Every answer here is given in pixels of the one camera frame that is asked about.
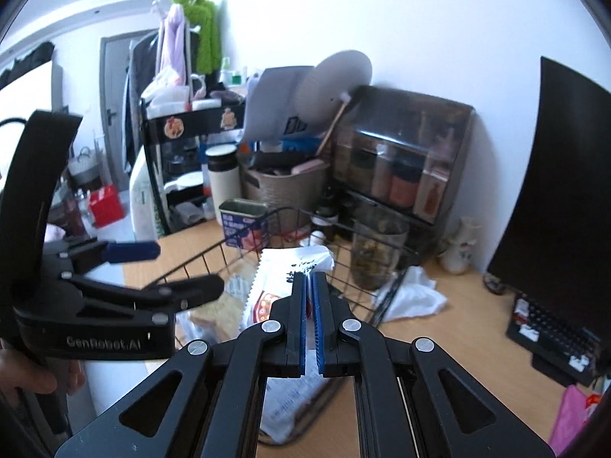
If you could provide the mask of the person's left hand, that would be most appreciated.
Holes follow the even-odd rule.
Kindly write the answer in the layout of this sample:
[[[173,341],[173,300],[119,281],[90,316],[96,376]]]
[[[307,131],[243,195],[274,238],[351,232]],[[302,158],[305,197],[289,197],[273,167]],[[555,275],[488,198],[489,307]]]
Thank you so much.
[[[86,374],[78,361],[67,369],[67,393],[73,395],[86,382]],[[7,400],[19,400],[17,389],[34,394],[52,394],[58,388],[55,375],[40,368],[16,350],[1,350],[1,393]]]

